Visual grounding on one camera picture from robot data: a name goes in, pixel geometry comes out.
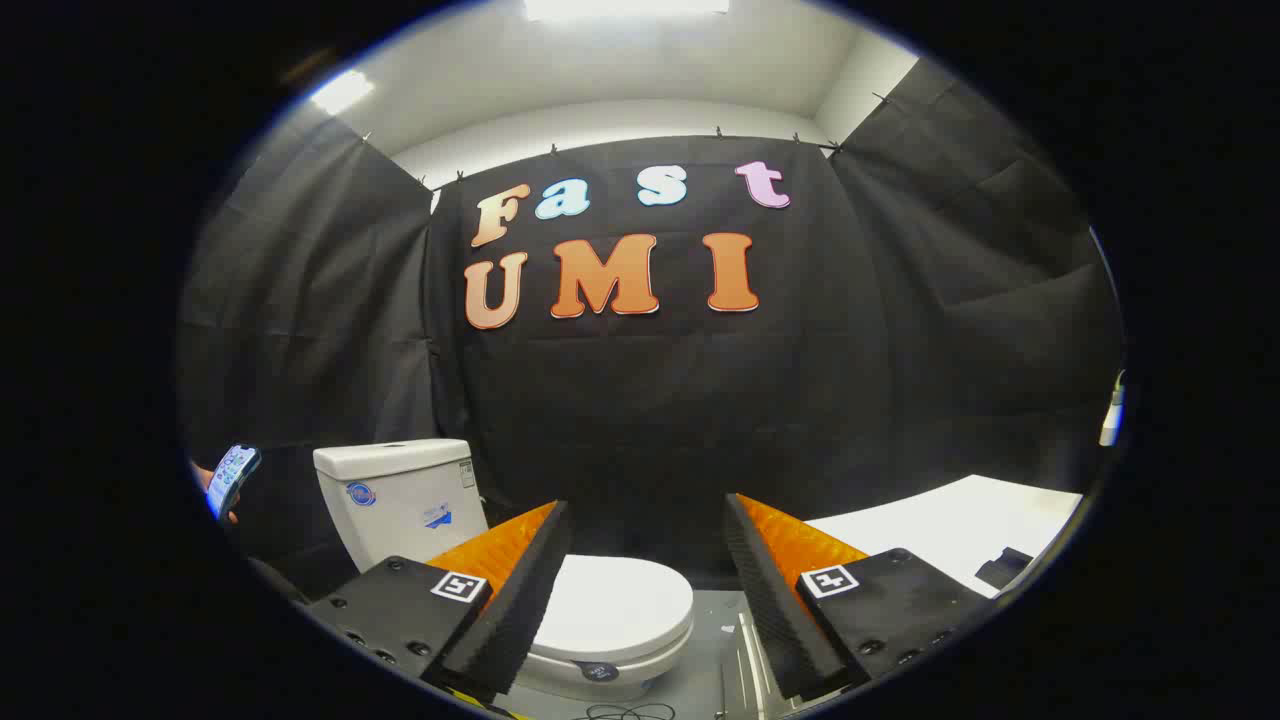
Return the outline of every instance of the toilet lid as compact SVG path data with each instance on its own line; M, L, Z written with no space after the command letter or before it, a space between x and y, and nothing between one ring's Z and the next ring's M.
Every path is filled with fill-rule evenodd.
M666 565L566 555L530 652L626 661L678 639L692 614L694 588Z

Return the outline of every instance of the white toilet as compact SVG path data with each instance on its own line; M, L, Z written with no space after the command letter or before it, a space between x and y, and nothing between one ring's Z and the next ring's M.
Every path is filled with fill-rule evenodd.
M630 701L680 660L694 632L684 575L632 557L566 555L516 683L586 701Z
M425 562L489 529L470 456L458 439L315 451L329 514L361 573L390 555ZM567 555L516 683L585 701L636 700L676 665L692 632L694 591L680 573Z
M390 555L425 562L489 529L466 441L324 447L312 460L329 516L361 573Z

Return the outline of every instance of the phone screen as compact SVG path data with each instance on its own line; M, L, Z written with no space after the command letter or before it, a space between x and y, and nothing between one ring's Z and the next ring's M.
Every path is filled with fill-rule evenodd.
M212 511L214 518L223 519L227 503L236 500L236 492L239 489L241 483L256 466L257 450L243 445L233 445L227 451L227 455L218 462L214 478L209 482L209 492L205 495L209 510Z

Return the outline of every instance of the pink letter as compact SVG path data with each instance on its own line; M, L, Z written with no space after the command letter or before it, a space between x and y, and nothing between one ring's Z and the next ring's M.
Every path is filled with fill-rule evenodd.
M746 178L746 191L751 193L751 200L755 200L760 205L765 208L786 208L791 204L790 196L773 192L772 181L782 179L782 173L765 168L764 163L759 160L748 163L733 170L733 174Z

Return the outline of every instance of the orange letter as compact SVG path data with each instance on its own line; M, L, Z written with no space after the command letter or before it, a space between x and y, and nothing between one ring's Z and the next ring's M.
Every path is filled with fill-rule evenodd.
M502 305L490 310L484 296L489 290L489 270L493 263L476 263L462 272L467 278L467 322L481 331L492 331L506 325L516 316L520 307L520 266L529 260L527 252L512 252L498 261L506 270L507 281L502 287Z
M644 315L658 309L658 299L649 290L649 251L658 243L652 234L623 236L609 261L600 265L600 258L585 240L571 240L556 246L561 259L561 295L552 305L553 318L577 318L585 309L577 299L582 287L591 310L599 315L618 286L613 311L618 315Z
M529 197L529 184L517 184L476 202L476 208L480 208L480 228L471 238L471 247L480 247L507 234L507 228L502 225L502 222L509 223L515 219L516 210L520 209L517 197Z
M703 238L712 249L716 272L716 292L707 299L712 310L721 313L746 313L760 306L760 299L746 283L746 249L751 238L736 232L716 232Z

